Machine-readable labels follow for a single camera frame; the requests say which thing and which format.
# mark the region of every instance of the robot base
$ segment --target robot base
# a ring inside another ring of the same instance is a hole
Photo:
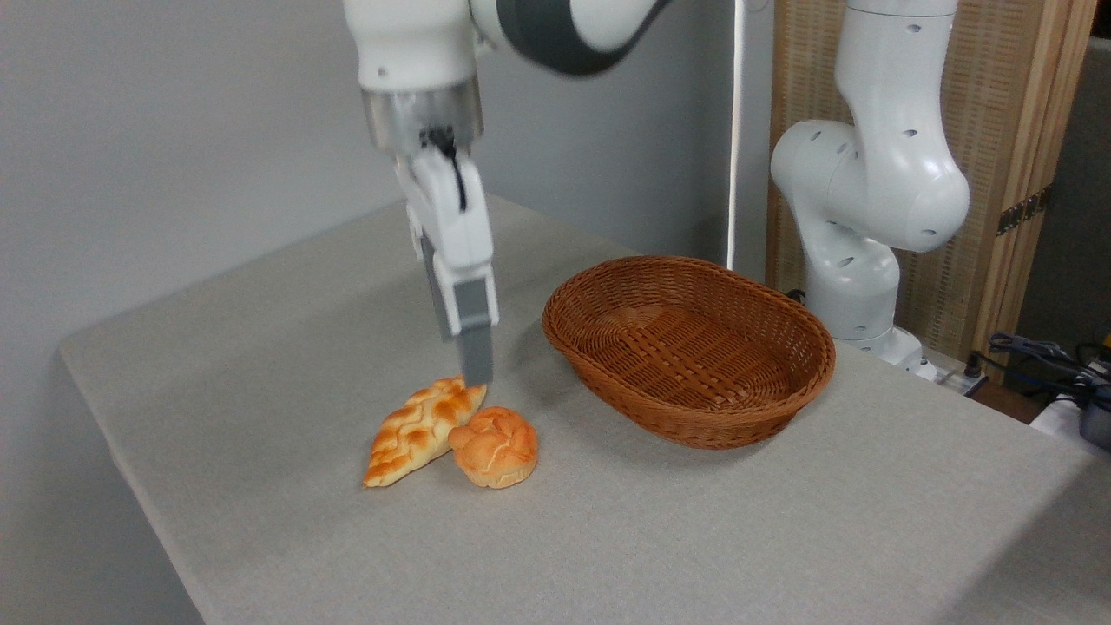
[[[922,356],[922,342],[902,329],[892,326],[875,339],[841,341],[930,382],[938,375],[938,370]]]

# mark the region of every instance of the cable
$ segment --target cable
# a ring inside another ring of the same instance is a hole
[[[969,369],[979,370],[980,364],[988,364],[995,367],[1008,375],[1014,377],[1015,380],[1022,381],[1027,384],[1032,384],[1040,389],[1057,393],[1058,395],[1068,396],[1074,401],[1077,406],[1084,409],[1090,405],[1094,405],[1104,411],[1111,411],[1111,397],[1109,397],[1107,391],[1101,391],[1102,385],[1092,385],[1092,381],[1078,380],[1072,385],[1058,384],[1052,382],[1047,382],[1043,380],[1033,379],[1027,376],[1020,372],[1017,372],[1014,367],[1008,367],[1002,363],[997,363],[991,359],[983,355],[981,352],[972,352],[969,357]]]
[[[1055,381],[1050,381],[1050,382],[1052,382],[1052,384],[1057,384],[1057,385],[1069,386],[1069,383],[1072,383],[1074,381],[1075,381],[1075,379],[1072,379],[1072,377],[1063,377],[1063,379],[1058,379]],[[1048,390],[1048,389],[1038,387],[1038,389],[1033,389],[1033,390],[1030,390],[1030,391],[1023,391],[1022,395],[1024,397],[1037,397],[1039,395],[1049,395],[1049,394],[1052,394],[1052,393],[1057,393],[1057,392]]]
[[[741,113],[744,78],[744,0],[733,2],[733,110],[729,135],[729,218],[725,225],[725,268],[734,270],[737,256],[737,177],[741,160]]]
[[[1051,370],[1088,382],[1101,379],[1111,383],[1111,377],[1088,365],[1074,361],[1061,346],[1048,341],[1030,341],[1009,333],[995,333],[988,340],[988,352],[992,354],[1019,354],[1033,359]]]

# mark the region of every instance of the gray wall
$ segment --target gray wall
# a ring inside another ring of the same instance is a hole
[[[677,0],[591,81],[484,58],[488,189],[644,251],[720,258],[731,4]],[[196,623],[57,345],[396,201],[391,162],[370,145],[338,1],[0,11],[0,622]],[[765,101],[760,16],[748,70]],[[760,275],[753,120],[739,265]]]
[[[1020,335],[1070,351],[1111,334],[1109,110],[1111,40],[1093,38],[1019,317]]]

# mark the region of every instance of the black wires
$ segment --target black wires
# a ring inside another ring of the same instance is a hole
[[[1007,366],[992,361],[981,352],[973,352],[969,357],[965,374],[975,374],[981,365],[990,365],[1005,372],[1007,375],[1025,384],[1033,385],[1041,393],[1059,395],[1054,401],[1071,401],[1081,410],[1097,406],[1111,411],[1111,375],[1107,370],[1088,364],[1080,359],[1080,347],[1077,357],[1067,353],[1055,343],[1030,341],[1025,337],[1008,333],[995,333],[989,340],[988,352],[991,354],[1008,354],[1021,357],[1014,366]],[[1018,367],[1029,362],[1037,362],[1048,372],[1058,374],[1054,380],[1042,380],[1029,373],[1018,371]]]

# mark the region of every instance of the black cable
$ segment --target black cable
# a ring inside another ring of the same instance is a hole
[[[447,128],[430,128],[421,131],[421,138],[436,145],[444,157],[451,160],[456,170],[456,184],[459,187],[459,212],[467,212],[467,188],[463,184],[463,173],[459,171],[458,150],[456,149],[456,131]]]
[[[992,354],[1021,354],[1071,376],[1088,377],[1092,375],[1055,343],[1030,341],[1018,335],[995,333],[988,340],[988,352]]]
[[[1062,379],[1057,379],[1055,381],[1052,381],[1052,383],[1053,384],[1060,384],[1060,385],[1068,385],[1068,383],[1073,382],[1074,380],[1075,379],[1071,379],[1071,377],[1062,377]],[[1024,397],[1037,397],[1039,395],[1048,395],[1050,393],[1054,393],[1054,392],[1050,391],[1050,390],[1047,390],[1047,389],[1035,389],[1033,391],[1024,391],[1024,392],[1022,392],[1022,395]]]
[[[1014,371],[1013,367],[1008,367],[1002,363],[997,363],[995,361],[992,361],[991,359],[984,356],[983,353],[981,352],[973,352],[972,357],[977,359],[979,363],[985,363],[988,365],[991,365],[992,367],[995,367],[1015,377],[1017,380],[1020,380],[1028,384],[1032,384],[1034,386],[1039,386],[1041,389],[1051,392],[1055,392],[1058,395],[1065,395],[1072,397],[1078,401],[1077,403],[1078,406],[1081,406],[1080,403],[1082,402],[1083,403],[1083,405],[1081,406],[1082,409],[1088,405],[1094,404],[1100,409],[1103,409],[1105,411],[1111,411],[1111,399],[1109,399],[1105,393],[1100,393],[1100,391],[1098,391],[1098,387],[1092,387],[1083,383],[1065,386],[1063,384],[1055,384],[1043,380],[1032,379],[1020,372]]]
[[[1084,370],[1090,372],[1092,375],[1100,377],[1103,382],[1111,384],[1111,374],[1105,374],[1103,372],[1093,370],[1091,365],[1084,365]]]

